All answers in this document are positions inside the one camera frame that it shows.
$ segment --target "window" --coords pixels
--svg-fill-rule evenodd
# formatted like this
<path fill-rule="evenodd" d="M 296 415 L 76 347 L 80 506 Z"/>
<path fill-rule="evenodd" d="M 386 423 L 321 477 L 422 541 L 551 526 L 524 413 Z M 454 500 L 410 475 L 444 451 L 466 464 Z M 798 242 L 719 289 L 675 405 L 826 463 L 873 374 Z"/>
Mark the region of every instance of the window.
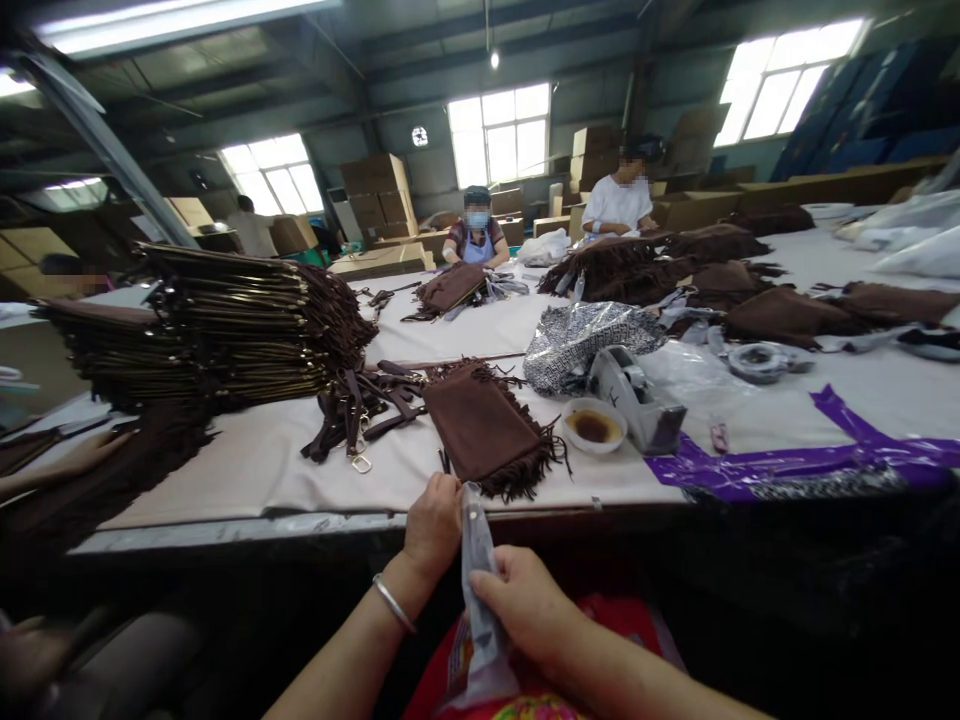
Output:
<path fill-rule="evenodd" d="M 863 20 L 741 43 L 720 103 L 730 103 L 714 147 L 791 133 L 823 71 L 856 45 Z"/>
<path fill-rule="evenodd" d="M 261 215 L 303 215 L 323 210 L 323 200 L 299 134 L 234 145 L 220 157 L 240 192 Z"/>
<path fill-rule="evenodd" d="M 457 100 L 447 112 L 461 189 L 546 172 L 549 83 Z"/>
<path fill-rule="evenodd" d="M 55 212 L 70 212 L 98 207 L 108 194 L 107 184 L 100 178 L 73 180 L 62 185 L 50 185 L 43 189 L 44 206 Z"/>

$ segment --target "brown liquid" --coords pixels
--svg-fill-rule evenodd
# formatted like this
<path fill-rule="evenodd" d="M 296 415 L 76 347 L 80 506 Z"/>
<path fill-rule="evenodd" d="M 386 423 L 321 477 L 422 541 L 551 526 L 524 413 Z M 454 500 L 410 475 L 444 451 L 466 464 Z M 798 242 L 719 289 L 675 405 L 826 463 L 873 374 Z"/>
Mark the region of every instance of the brown liquid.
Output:
<path fill-rule="evenodd" d="M 623 433 L 613 420 L 593 410 L 578 410 L 567 418 L 567 426 L 584 440 L 605 443 L 616 442 Z"/>

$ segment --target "white shirt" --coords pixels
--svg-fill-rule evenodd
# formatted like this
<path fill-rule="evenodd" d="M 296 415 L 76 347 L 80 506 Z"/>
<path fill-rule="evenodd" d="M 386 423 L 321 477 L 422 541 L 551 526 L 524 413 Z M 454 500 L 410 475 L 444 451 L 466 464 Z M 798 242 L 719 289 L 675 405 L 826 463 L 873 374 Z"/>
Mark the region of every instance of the white shirt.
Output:
<path fill-rule="evenodd" d="M 636 230 L 640 218 L 651 212 L 653 202 L 650 200 L 650 186 L 645 176 L 641 175 L 632 185 L 623 187 L 612 175 L 607 175 L 594 185 L 590 192 L 590 200 L 583 211 L 583 224 L 592 225 L 599 220 L 602 223 L 626 225 L 631 230 Z"/>
<path fill-rule="evenodd" d="M 276 257 L 277 248 L 270 237 L 273 218 L 239 210 L 230 213 L 227 225 L 237 231 L 243 252 L 251 257 Z"/>

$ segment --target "hand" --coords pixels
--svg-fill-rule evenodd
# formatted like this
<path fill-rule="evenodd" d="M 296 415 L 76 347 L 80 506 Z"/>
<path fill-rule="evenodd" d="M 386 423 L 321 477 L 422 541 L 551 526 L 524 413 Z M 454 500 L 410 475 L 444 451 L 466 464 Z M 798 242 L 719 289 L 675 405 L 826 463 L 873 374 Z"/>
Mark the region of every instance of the hand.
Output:
<path fill-rule="evenodd" d="M 500 618 L 524 655 L 539 665 L 552 665 L 567 647 L 570 633 L 590 621 L 533 550 L 501 545 L 494 557 L 501 577 L 475 570 L 470 573 L 473 591 Z"/>
<path fill-rule="evenodd" d="M 115 436 L 111 431 L 89 437 L 53 463 L 63 477 L 74 477 L 92 470 L 126 444 L 133 433 Z"/>
<path fill-rule="evenodd" d="M 436 584 L 460 549 L 462 494 L 457 478 L 434 473 L 407 514 L 402 554 L 427 582 Z"/>

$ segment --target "red fabric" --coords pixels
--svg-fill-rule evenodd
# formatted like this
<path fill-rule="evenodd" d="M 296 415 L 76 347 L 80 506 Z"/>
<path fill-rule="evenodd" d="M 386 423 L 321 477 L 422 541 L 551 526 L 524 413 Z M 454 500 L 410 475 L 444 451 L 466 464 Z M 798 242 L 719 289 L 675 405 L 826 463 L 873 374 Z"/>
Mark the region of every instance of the red fabric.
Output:
<path fill-rule="evenodd" d="M 640 600 L 591 595 L 577 605 L 595 622 L 663 657 L 653 618 Z M 589 717 L 560 697 L 519 653 L 511 661 L 520 682 L 519 697 L 496 700 L 470 710 L 448 708 L 438 714 L 438 709 L 466 687 L 472 655 L 470 629 L 466 620 L 461 618 L 450 628 L 430 659 L 403 720 L 576 720 Z"/>

